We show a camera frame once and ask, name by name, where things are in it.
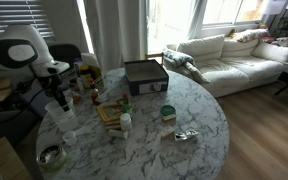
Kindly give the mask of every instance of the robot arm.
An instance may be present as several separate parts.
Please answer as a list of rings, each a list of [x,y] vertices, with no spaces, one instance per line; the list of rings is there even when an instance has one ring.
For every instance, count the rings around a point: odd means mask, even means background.
[[[31,25],[10,25],[0,35],[0,71],[9,71],[31,66],[46,94],[51,94],[69,110],[63,92],[58,87],[62,81],[60,73],[69,68],[65,62],[55,61],[39,32]]]

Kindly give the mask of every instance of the cord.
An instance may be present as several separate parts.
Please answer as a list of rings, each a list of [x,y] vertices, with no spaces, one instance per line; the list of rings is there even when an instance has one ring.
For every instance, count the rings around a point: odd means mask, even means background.
[[[34,101],[34,99],[37,97],[37,95],[39,95],[44,89],[46,89],[50,84],[52,83],[52,80],[50,79],[50,82],[48,83],[48,85],[44,88],[42,88],[40,91],[38,91],[33,97],[32,99],[27,103],[27,106],[25,108],[23,108],[20,112],[18,112],[17,114],[15,114],[13,117],[9,118],[9,119],[6,119],[2,122],[0,122],[0,124],[3,124],[3,123],[7,123],[13,119],[15,119],[17,116],[19,116],[20,114],[22,114],[28,107],[29,105]]]

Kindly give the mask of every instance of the cup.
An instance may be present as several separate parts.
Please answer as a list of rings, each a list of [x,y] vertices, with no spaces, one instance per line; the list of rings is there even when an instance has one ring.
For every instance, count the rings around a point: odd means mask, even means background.
[[[65,143],[67,145],[72,146],[73,144],[75,144],[77,142],[75,132],[74,131],[67,131],[63,135],[63,140],[65,141]]]
[[[65,100],[70,108],[70,110],[66,112],[57,101],[52,101],[45,106],[45,109],[62,132],[73,130],[78,125],[73,98],[65,97]]]

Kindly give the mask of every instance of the marble tabletop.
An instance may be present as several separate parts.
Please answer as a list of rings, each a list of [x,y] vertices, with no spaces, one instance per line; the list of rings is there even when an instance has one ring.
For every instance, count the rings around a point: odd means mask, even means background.
[[[38,132],[37,154],[47,145],[60,143],[68,155],[56,172],[44,172],[45,179],[215,179],[227,156],[229,130],[217,101],[196,82],[171,71],[168,90],[130,96],[135,111],[128,139],[111,137],[104,122],[85,94],[75,109],[79,126],[77,143],[68,146],[49,114]],[[129,92],[123,68],[105,73],[102,102],[121,98]],[[176,109],[176,122],[164,122],[160,109]],[[165,128],[176,132],[196,130],[199,135],[187,141],[161,139]]]

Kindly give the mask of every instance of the black box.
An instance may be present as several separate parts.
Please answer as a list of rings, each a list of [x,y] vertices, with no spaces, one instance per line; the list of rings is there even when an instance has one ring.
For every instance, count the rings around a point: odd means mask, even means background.
[[[132,96],[167,91],[169,76],[156,60],[130,61],[124,64]]]

